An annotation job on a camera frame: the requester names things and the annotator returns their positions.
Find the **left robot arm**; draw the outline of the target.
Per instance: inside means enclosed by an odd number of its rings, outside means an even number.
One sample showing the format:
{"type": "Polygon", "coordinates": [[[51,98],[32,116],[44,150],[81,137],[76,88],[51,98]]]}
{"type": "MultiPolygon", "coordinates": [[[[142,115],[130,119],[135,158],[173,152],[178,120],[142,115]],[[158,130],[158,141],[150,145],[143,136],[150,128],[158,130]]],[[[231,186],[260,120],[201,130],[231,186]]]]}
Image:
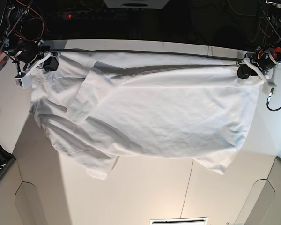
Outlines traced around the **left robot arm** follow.
{"type": "Polygon", "coordinates": [[[274,88],[275,69],[281,64],[281,0],[260,0],[259,8],[262,12],[258,16],[259,31],[269,39],[269,43],[256,47],[253,53],[247,53],[237,62],[237,76],[240,79],[257,76],[274,88]]]}

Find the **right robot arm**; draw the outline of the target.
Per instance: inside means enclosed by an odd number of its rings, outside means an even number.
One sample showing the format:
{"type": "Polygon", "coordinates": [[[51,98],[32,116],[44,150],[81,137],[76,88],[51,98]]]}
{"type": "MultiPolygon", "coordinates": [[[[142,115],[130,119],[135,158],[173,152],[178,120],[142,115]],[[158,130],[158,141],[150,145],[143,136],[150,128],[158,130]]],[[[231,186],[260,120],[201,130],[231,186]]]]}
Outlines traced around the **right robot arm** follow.
{"type": "Polygon", "coordinates": [[[8,60],[16,65],[19,75],[36,62],[45,71],[55,71],[59,66],[56,53],[40,61],[50,53],[50,47],[42,45],[46,23],[33,3],[32,0],[0,0],[0,71],[8,60]]]}

